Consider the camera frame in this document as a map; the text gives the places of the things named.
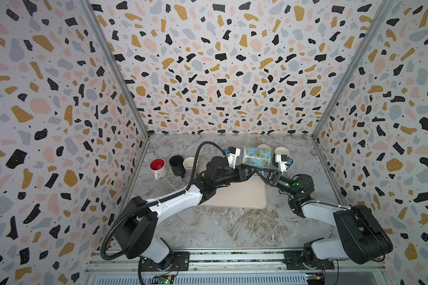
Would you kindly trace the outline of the blue butterfly mug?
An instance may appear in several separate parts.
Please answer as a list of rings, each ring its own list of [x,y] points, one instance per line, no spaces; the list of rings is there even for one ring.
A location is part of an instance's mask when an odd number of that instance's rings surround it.
[[[244,147],[241,154],[241,164],[267,169],[271,164],[272,154],[270,150],[261,148]]]

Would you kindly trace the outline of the light green mug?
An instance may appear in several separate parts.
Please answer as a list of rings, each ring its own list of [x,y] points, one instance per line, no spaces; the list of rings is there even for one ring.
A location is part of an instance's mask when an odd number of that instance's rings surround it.
[[[258,146],[258,148],[262,149],[262,150],[267,150],[267,151],[272,151],[271,147],[266,145],[266,144],[261,144]]]

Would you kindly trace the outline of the grey mug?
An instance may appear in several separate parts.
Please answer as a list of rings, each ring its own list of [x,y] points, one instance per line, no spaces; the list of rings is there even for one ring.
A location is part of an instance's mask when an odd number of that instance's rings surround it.
[[[196,167],[193,167],[194,161],[195,161],[194,157],[187,157],[183,161],[185,173],[188,176],[191,176],[192,173],[195,173],[195,175],[197,175],[197,173],[198,173],[198,165],[196,165]]]

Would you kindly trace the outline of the black mug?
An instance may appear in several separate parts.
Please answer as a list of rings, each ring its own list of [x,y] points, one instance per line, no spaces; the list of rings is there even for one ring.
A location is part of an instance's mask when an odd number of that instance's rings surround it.
[[[185,177],[184,158],[181,155],[172,156],[169,160],[172,173],[180,178]]]

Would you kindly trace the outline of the white cream mug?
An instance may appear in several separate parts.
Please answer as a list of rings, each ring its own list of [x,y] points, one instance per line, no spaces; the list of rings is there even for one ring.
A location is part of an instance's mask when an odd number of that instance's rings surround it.
[[[169,165],[161,158],[152,160],[149,168],[153,172],[154,179],[157,181],[164,178],[169,172]]]

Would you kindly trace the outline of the dark green faceted mug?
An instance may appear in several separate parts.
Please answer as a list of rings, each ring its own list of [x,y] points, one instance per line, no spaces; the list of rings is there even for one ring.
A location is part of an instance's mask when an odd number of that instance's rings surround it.
[[[290,151],[287,148],[285,148],[285,147],[277,147],[277,148],[275,148],[274,149],[274,153],[276,155],[282,155],[282,156],[287,156],[287,157],[290,156]]]

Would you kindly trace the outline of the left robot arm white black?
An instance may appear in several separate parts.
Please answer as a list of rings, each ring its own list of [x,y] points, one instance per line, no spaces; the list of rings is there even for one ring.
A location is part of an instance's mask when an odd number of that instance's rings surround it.
[[[185,188],[156,199],[132,198],[103,241],[101,257],[113,260],[124,255],[130,260],[140,257],[157,264],[168,262],[173,251],[166,242],[154,237],[157,225],[208,201],[218,188],[246,182],[255,174],[261,175],[262,170],[246,165],[231,167],[226,158],[216,156]]]

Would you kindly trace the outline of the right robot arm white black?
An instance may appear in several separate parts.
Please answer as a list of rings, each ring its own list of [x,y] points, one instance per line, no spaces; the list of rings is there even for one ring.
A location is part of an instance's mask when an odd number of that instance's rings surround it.
[[[288,178],[276,170],[254,173],[288,197],[288,205],[295,215],[336,229],[336,237],[321,237],[304,244],[302,260],[306,267],[316,267],[326,260],[348,259],[356,264],[382,262],[392,252],[391,239],[365,205],[348,207],[315,201],[311,197],[315,184],[306,174]]]

